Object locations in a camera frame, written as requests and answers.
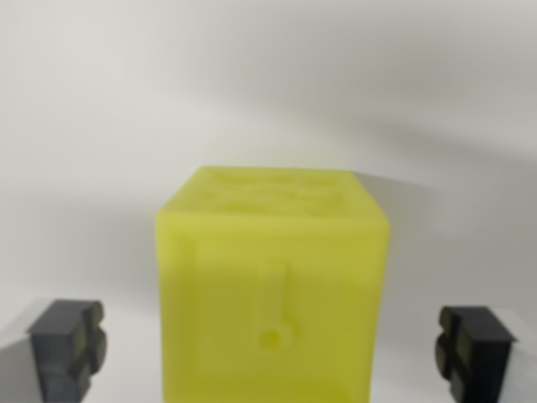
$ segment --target yellow cube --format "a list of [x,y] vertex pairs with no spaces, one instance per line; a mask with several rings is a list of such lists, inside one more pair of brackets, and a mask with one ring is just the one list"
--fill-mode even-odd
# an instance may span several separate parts
[[166,402],[368,402],[389,225],[352,172],[203,167],[156,232]]

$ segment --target white surface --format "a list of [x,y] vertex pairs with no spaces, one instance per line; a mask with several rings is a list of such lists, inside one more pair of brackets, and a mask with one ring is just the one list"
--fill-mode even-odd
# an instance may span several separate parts
[[514,335],[499,403],[532,403],[537,396],[537,334],[516,313],[493,310]]
[[0,401],[41,403],[34,348],[28,334],[10,338],[0,334]]
[[0,321],[101,298],[87,403],[160,400],[153,216],[201,164],[342,168],[393,223],[372,403],[445,304],[537,305],[532,2],[0,3]]
[[41,387],[34,346],[27,333],[52,300],[39,298],[26,306],[7,326],[0,328],[0,401],[41,403]]

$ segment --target black plastic block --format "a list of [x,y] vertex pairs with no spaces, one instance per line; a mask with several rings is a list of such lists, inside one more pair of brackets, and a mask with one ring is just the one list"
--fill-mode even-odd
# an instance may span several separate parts
[[80,402],[104,362],[99,301],[54,301],[28,332],[45,402]]
[[444,307],[440,325],[444,332],[436,341],[436,364],[451,382],[455,400],[498,403],[515,338],[484,306]]

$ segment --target translucent yellow plastic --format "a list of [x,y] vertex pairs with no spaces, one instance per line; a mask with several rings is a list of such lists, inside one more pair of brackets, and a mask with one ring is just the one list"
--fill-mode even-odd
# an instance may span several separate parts
[[388,221],[353,173],[204,167],[156,231],[166,402],[368,402]]

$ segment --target white backdrop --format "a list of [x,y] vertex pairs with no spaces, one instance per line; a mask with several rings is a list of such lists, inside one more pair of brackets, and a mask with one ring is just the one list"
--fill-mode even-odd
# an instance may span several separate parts
[[537,5],[2,1],[0,326],[100,298],[86,401],[157,402],[154,214],[199,165],[354,170],[393,224],[372,403],[447,403],[444,304],[537,328]]

